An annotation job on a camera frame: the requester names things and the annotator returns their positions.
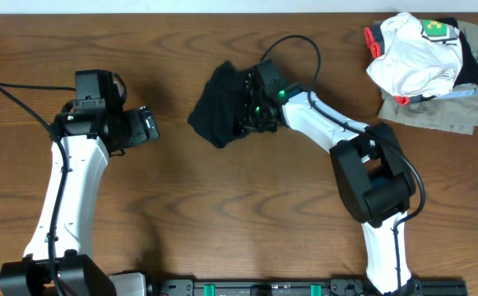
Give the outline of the black t-shirt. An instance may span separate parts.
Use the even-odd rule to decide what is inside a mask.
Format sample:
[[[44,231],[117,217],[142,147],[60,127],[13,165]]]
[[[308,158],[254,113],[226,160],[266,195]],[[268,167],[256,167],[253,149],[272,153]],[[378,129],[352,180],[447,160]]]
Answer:
[[[216,148],[224,148],[248,134],[235,126],[246,76],[246,70],[238,70],[231,61],[223,62],[212,73],[188,116],[193,130]]]

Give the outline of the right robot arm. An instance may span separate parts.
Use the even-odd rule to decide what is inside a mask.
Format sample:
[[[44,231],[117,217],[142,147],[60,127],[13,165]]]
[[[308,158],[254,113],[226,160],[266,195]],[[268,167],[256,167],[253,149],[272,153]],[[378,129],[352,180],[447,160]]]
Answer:
[[[371,290],[408,295],[404,222],[415,193],[411,165],[392,129],[352,120],[299,82],[290,84],[272,60],[245,72],[235,126],[241,132],[300,132],[331,157],[341,201],[364,232]]]

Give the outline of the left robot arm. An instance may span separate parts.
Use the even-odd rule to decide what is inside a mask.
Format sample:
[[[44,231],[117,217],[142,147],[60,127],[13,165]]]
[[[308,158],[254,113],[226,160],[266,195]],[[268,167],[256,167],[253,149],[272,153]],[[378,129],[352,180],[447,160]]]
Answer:
[[[53,123],[52,166],[43,209],[20,261],[2,265],[5,295],[145,295],[140,271],[106,275],[93,261],[92,230],[109,159],[159,137],[150,109],[124,109],[127,88],[106,70],[75,74],[76,97]]]

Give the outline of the red and grey garment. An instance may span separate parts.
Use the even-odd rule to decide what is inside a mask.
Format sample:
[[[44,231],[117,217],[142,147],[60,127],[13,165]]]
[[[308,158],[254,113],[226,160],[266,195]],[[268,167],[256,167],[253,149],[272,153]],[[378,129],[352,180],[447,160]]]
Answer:
[[[384,38],[379,25],[365,27],[364,38],[373,59],[379,58],[384,54]]]

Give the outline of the white printed t-shirt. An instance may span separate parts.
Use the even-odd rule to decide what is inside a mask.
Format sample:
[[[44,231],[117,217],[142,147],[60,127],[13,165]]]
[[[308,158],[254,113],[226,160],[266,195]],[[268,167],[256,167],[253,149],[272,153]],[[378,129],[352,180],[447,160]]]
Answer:
[[[478,86],[478,62],[456,26],[408,12],[374,25],[380,26],[385,51],[366,72],[399,104],[435,99],[462,84]]]

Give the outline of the olive khaki garment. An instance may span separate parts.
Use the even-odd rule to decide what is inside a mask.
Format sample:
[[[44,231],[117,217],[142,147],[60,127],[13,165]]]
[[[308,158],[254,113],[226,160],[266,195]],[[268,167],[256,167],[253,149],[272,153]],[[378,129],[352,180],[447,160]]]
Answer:
[[[441,22],[456,26],[465,35],[471,53],[478,62],[478,25],[453,18]],[[406,106],[398,104],[386,91],[378,117],[412,127],[471,135],[478,127],[478,95],[462,99],[432,99]]]

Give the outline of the light blue garment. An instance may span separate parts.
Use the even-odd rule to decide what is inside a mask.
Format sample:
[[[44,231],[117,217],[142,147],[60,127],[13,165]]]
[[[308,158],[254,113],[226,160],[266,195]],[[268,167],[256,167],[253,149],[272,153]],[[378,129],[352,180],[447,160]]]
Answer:
[[[462,84],[453,88],[453,90],[436,99],[462,99],[478,95],[478,86],[476,84]]]

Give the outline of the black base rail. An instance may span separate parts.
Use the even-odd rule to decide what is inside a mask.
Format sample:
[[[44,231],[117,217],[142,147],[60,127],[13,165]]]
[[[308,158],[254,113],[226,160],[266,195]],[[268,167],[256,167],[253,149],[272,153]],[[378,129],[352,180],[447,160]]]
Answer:
[[[151,296],[379,296],[368,280],[349,278],[324,281],[255,282],[165,280],[149,284]],[[467,296],[462,280],[411,280],[402,288],[410,296]]]

